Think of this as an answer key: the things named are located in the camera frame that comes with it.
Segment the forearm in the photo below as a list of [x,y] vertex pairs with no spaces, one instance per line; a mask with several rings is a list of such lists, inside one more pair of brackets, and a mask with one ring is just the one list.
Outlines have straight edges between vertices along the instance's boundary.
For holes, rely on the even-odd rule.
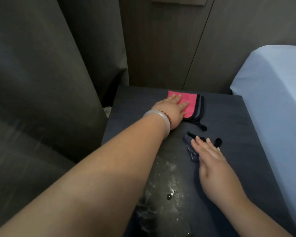
[[121,236],[165,133],[139,120],[86,157],[0,229],[0,236]]
[[292,237],[248,199],[226,206],[222,212],[241,237]]

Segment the gray curtain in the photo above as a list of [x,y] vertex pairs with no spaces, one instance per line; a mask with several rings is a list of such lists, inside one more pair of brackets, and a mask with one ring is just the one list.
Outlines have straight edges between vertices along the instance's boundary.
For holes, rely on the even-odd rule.
[[0,0],[0,226],[100,146],[126,68],[118,0]]
[[97,92],[123,76],[125,46],[118,0],[58,1],[0,0],[0,106],[77,162],[101,143]]

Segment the pink towel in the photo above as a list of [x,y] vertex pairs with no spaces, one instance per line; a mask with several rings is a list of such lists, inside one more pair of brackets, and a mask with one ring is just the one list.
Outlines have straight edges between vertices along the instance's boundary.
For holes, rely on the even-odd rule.
[[194,110],[195,110],[197,94],[168,91],[168,97],[173,94],[175,94],[175,96],[178,96],[179,94],[182,95],[182,98],[181,98],[179,104],[189,101],[189,105],[184,110],[185,114],[184,114],[183,118],[190,118],[193,115]]

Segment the dark table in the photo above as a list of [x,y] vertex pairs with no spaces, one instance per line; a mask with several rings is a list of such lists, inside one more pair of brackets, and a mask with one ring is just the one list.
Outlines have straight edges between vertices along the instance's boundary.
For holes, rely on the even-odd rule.
[[[238,175],[249,199],[296,236],[271,167],[260,144],[241,96],[199,93],[205,98],[201,123],[206,132],[182,122],[163,141],[150,172],[143,206],[138,206],[127,235],[138,229],[157,228],[151,236],[238,236],[221,211],[202,191],[199,165],[193,162],[182,137],[190,131],[211,140],[222,139],[221,151]],[[103,137],[103,144],[139,120],[154,103],[166,98],[167,90],[119,86]],[[171,200],[166,196],[174,191]],[[149,216],[138,218],[142,213]]]

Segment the hand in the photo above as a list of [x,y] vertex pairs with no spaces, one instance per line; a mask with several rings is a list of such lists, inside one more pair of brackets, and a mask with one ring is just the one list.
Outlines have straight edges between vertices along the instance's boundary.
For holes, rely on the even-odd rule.
[[188,106],[188,101],[178,104],[181,100],[181,95],[175,97],[175,94],[167,99],[161,100],[151,108],[152,110],[163,111],[171,119],[171,130],[178,127],[183,119],[185,112],[183,111]]
[[198,136],[191,144],[199,154],[199,179],[207,197],[221,210],[247,201],[241,183],[219,148],[210,139],[203,142]]

